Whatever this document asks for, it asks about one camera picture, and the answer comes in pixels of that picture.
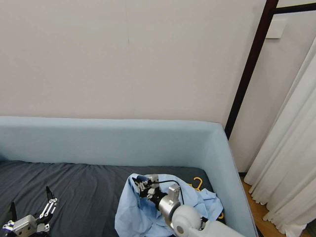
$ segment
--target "light blue cloth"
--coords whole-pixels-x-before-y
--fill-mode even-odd
[[[119,237],[168,237],[174,234],[166,225],[155,205],[147,198],[139,197],[137,187],[132,180],[132,177],[136,178],[137,176],[138,174],[129,176],[119,199],[118,210],[115,215],[115,230]],[[210,221],[216,220],[221,214],[223,206],[215,193],[207,189],[198,192],[174,175],[159,174],[158,177],[159,181],[178,181],[185,205],[194,207]],[[171,185],[172,183],[160,184],[161,191],[168,193],[168,188]]]

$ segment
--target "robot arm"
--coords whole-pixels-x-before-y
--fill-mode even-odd
[[[159,187],[158,175],[137,176],[133,178],[141,198],[147,197],[156,205],[166,224],[178,237],[243,237],[219,221],[209,221],[191,206],[181,205],[178,184],[171,185],[168,193]]]
[[[55,198],[49,187],[46,187],[47,204],[39,217],[36,215],[27,215],[20,220],[17,220],[16,209],[14,202],[11,203],[9,210],[11,219],[5,224],[2,229],[7,232],[7,237],[30,237],[36,233],[42,233],[43,236],[47,236],[47,232],[50,229],[49,221],[53,217],[53,213],[58,204],[58,199]]]

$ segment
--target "bed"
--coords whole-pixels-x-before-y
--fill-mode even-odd
[[[0,209],[18,217],[43,208],[45,186],[60,198],[51,235],[116,236],[114,215],[131,173],[169,173],[217,193],[228,226],[257,232],[218,123],[0,117]]]

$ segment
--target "white curtain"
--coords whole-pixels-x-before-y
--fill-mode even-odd
[[[244,180],[287,237],[316,218],[316,39]]]

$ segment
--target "white wall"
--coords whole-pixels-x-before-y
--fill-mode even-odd
[[[283,0],[278,6],[303,4]],[[238,170],[247,171],[316,37],[316,12],[284,14],[288,24],[281,39],[266,39],[241,106],[231,138]]]
[[[225,124],[264,3],[0,0],[0,115]],[[232,134],[240,171],[315,35],[305,18],[264,46]]]

